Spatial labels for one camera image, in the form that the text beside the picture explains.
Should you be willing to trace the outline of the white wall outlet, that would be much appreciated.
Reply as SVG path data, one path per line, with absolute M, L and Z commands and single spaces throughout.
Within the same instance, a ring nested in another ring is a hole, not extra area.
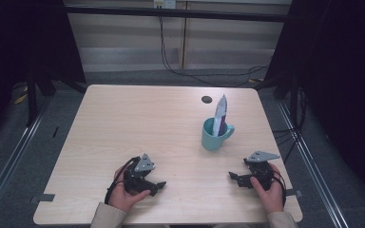
M 176 0 L 153 0 L 155 9 L 174 10 L 176 8 Z

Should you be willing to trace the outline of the yellow floor tape piece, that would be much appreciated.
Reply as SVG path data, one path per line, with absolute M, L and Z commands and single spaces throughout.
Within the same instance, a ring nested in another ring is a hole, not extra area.
M 26 85 L 15 88 L 16 97 L 14 100 L 15 105 L 21 104 L 28 96 L 28 87 Z

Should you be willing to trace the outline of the teal mug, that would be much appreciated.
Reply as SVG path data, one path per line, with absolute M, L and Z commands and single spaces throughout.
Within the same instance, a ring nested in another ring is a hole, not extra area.
M 214 136 L 213 122 L 213 118 L 208 118 L 202 125 L 202 146 L 209 151 L 219 149 L 222 143 L 229 139 L 235 131 L 235 127 L 232 124 L 226 123 L 222 135 Z

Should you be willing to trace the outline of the white and purple toothpaste tube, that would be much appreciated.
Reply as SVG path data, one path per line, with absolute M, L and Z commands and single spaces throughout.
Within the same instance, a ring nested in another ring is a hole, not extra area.
M 213 135 L 215 137 L 221 136 L 223 134 L 226 112 L 227 112 L 227 99 L 225 95 L 222 95 L 222 97 L 218 101 L 215 111 L 215 117 L 213 123 Z

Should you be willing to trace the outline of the person's left hand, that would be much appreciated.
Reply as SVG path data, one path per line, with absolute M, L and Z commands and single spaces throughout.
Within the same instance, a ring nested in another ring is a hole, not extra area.
M 145 199 L 150 194 L 149 190 L 133 194 L 126 192 L 124 186 L 124 173 L 121 169 L 118 169 L 114 173 L 114 179 L 117 181 L 117 184 L 114 186 L 110 194 L 108 204 L 112 207 L 123 210 L 124 212 L 128 213 L 135 203 Z

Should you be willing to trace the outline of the black curtain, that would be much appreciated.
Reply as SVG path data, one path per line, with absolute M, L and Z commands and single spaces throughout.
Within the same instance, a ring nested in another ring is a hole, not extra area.
M 344 161 L 365 184 L 365 0 L 292 0 L 266 74 L 304 89 Z
M 0 0 L 0 117 L 15 84 L 52 95 L 52 82 L 86 82 L 64 0 Z

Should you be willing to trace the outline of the metal floor rail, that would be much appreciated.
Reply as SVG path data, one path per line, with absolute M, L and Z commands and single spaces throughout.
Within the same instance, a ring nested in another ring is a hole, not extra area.
M 10 153 L 10 157 L 6 162 L 3 170 L 0 172 L 0 199 L 9 184 L 10 178 L 14 173 L 18 163 L 21 161 L 29 143 L 31 142 L 35 132 L 37 131 L 42 116 L 45 114 L 51 98 L 46 98 L 41 106 L 41 110 L 37 112 L 35 119 L 25 128 L 22 137 Z
M 349 228 L 348 222 L 344 218 L 342 210 L 338 206 L 334 195 L 323 178 L 317 163 L 311 154 L 311 151 L 298 130 L 295 130 L 295 125 L 290 120 L 290 111 L 286 104 L 279 103 L 281 115 L 289 127 L 292 138 L 295 140 L 295 146 L 302 157 L 305 166 L 313 180 L 313 183 L 318 191 L 318 194 L 336 228 Z

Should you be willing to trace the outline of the person's right hand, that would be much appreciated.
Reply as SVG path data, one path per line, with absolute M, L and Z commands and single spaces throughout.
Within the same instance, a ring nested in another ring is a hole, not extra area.
M 256 178 L 252 177 L 250 179 L 267 215 L 284 211 L 283 190 L 280 184 L 279 170 L 272 163 L 270 165 L 274 170 L 274 178 L 269 190 L 264 190 Z

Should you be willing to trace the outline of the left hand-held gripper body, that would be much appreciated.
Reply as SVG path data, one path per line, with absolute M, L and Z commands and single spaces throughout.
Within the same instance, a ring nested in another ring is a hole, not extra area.
M 141 193 L 145 190 L 156 190 L 156 183 L 150 182 L 145 177 L 154 169 L 154 163 L 149 156 L 144 153 L 141 157 L 133 159 L 124 172 L 125 190 L 130 192 Z

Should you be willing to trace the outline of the black horizontal bar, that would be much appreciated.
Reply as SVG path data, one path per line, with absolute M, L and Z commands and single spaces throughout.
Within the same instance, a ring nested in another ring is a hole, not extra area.
M 258 21 L 285 23 L 292 18 L 287 15 L 278 14 L 254 14 L 241 12 L 219 12 L 191 9 L 145 9 L 145 8 L 116 8 L 116 7 L 97 7 L 86 5 L 65 5 L 66 12 L 86 13 L 86 14 L 105 14 L 105 15 L 128 15 L 128 16 L 158 16 L 158 17 L 177 17 L 195 19 L 217 19 L 217 20 L 236 20 L 236 21 Z

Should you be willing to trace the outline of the black metal stand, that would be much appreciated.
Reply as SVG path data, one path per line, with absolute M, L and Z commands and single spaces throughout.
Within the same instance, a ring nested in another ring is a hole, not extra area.
M 32 68 L 27 76 L 27 94 L 29 99 L 28 126 L 31 126 L 31 124 L 37 119 L 38 110 L 36 88 L 39 88 L 44 96 L 53 96 L 56 93 L 53 81 L 59 81 L 80 93 L 86 92 L 86 86 L 80 85 L 77 82 L 66 78 L 59 72 L 49 69 L 47 66 L 40 66 L 40 69 L 45 73 L 45 75 L 38 73 L 36 69 Z
M 266 77 L 261 83 L 254 86 L 256 91 L 274 87 L 274 97 L 283 100 L 289 95 L 289 119 L 294 128 L 298 127 L 298 76 L 296 74 L 282 73 Z

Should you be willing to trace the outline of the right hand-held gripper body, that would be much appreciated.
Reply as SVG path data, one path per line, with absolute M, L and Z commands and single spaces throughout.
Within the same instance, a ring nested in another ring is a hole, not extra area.
M 249 157 L 244 158 L 243 161 L 251 171 L 251 175 L 259 181 L 263 189 L 269 190 L 274 177 L 274 171 L 269 161 L 279 158 L 280 155 L 255 151 Z

